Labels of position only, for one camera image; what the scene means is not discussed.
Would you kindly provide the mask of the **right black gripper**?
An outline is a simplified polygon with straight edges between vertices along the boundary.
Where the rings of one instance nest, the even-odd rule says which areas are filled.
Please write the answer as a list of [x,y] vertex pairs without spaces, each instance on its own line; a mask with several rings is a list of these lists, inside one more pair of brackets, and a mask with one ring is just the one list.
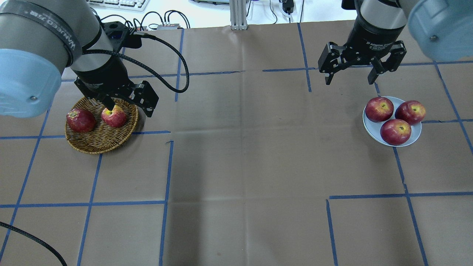
[[368,84],[387,71],[398,69],[407,54],[403,41],[398,40],[404,26],[385,29],[357,18],[345,44],[328,42],[318,59],[319,72],[330,85],[334,75],[350,66],[372,65]]

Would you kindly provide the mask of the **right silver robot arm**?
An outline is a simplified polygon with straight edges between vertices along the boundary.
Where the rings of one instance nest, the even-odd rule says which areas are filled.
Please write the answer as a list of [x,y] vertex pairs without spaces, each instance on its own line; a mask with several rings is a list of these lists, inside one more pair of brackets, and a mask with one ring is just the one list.
[[357,16],[346,43],[328,42],[321,53],[318,69],[327,85],[338,71],[353,66],[372,66],[369,84],[396,71],[407,54],[399,40],[405,28],[433,61],[472,56],[471,0],[343,0],[341,8]]

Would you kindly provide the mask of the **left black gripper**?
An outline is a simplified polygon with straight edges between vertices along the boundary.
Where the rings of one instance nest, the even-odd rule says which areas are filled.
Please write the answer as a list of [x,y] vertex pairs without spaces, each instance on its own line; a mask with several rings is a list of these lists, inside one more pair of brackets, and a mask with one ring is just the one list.
[[120,59],[79,59],[74,63],[74,73],[74,84],[85,98],[99,101],[110,111],[115,107],[113,98],[120,98],[152,117],[159,96],[149,82],[133,83]]

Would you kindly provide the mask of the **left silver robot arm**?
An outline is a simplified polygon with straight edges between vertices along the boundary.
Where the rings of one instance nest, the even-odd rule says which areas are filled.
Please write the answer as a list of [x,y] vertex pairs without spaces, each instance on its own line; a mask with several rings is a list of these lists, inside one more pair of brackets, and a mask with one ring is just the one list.
[[84,0],[7,0],[1,5],[1,115],[44,113],[70,68],[85,98],[106,108],[123,99],[151,117],[156,92],[146,81],[130,81],[120,60],[123,47],[141,45],[134,29],[101,23]]

